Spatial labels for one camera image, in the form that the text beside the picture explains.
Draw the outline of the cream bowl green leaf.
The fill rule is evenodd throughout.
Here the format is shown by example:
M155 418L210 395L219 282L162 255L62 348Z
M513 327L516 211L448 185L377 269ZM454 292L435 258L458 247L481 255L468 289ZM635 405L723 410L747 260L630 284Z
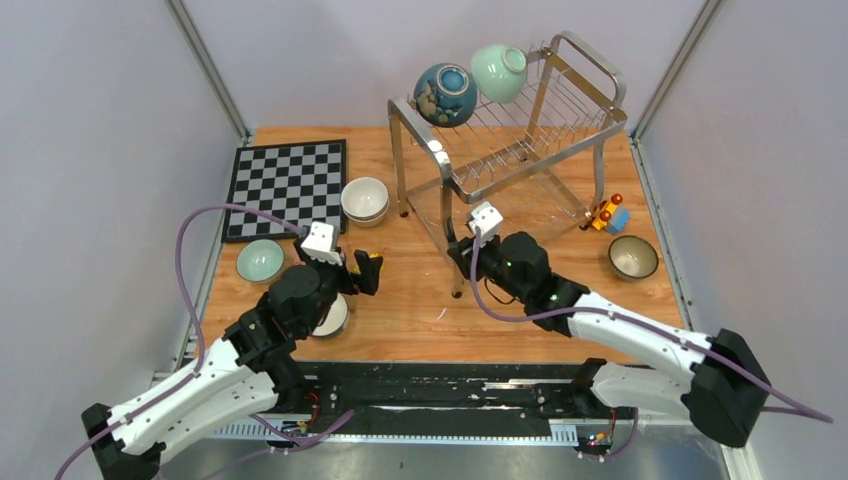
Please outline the cream bowl green leaf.
M348 220L355 226L362 228L371 228L379 225L386 217L388 211L384 210L379 214L375 214L370 217L357 217L357 216L349 216Z

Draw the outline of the teal white striped bowl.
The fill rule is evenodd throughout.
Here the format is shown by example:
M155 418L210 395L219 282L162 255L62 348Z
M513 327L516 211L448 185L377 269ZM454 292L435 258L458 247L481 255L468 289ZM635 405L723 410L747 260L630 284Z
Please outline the teal white striped bowl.
M337 336L346 328L349 315L350 310L346 297L343 294L338 294L327 315L312 331L311 336L324 339Z

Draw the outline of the plain cream bowl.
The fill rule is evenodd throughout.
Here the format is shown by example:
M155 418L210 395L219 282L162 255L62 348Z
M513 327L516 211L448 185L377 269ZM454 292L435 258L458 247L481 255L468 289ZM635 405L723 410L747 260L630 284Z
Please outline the plain cream bowl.
M371 219L386 209L388 203L387 186L374 177L351 180L341 192L342 209L349 218Z

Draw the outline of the pale green striped bowl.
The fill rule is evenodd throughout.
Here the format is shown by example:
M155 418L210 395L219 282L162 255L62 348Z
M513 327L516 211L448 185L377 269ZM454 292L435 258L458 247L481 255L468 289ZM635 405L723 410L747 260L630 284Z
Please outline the pale green striped bowl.
M285 262L283 248L273 240L249 242L238 254L236 271L251 283L267 283L282 271Z

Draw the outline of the steel two-tier dish rack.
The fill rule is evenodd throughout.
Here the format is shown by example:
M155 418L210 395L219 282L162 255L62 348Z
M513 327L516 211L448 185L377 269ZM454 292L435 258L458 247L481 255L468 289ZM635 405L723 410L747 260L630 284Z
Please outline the steel two-tier dish rack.
M457 127L430 125L413 96L388 102L399 213L417 216L440 253L468 235L485 201L502 214L502 234L525 230L540 243L587 228L601 203L604 147L627 121L621 71L571 31L526 57L517 99L479 99Z

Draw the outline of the dark blue glazed bowl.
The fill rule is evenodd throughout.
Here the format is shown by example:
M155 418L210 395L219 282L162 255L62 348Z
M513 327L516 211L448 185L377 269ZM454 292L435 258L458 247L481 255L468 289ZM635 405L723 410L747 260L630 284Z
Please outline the dark blue glazed bowl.
M429 67L420 75L413 90L418 113L440 128L465 124L474 113L478 96L473 76L455 63Z

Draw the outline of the dark patterned rim bowl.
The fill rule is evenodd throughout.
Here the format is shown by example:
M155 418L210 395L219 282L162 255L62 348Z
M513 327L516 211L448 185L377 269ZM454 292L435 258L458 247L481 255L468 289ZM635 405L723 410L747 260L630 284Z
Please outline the dark patterned rim bowl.
M616 237L607 249L612 272L625 281L640 281L654 275L660 266L660 256L653 245L635 235Z

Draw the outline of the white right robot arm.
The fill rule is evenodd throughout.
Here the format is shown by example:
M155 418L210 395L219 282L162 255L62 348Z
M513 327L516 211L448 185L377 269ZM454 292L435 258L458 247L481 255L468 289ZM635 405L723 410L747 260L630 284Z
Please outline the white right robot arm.
M449 243L447 254L472 291L493 283L523 307L523 316L478 306L499 321L531 322L569 338L610 347L663 374L677 388L657 410L681 413L708 438L728 447L747 444L764 412L771 383L742 335L680 330L624 309L587 286L555 273L547 251L528 233Z

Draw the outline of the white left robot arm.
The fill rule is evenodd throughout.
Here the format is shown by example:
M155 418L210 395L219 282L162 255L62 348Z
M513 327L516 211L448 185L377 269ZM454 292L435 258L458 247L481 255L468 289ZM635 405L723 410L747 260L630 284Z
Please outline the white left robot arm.
M384 260L357 250L357 267L307 260L286 269L190 364L122 404L96 403L81 419L105 479L152 479L214 430L276 407L298 411L306 380L292 354L342 295L377 293Z

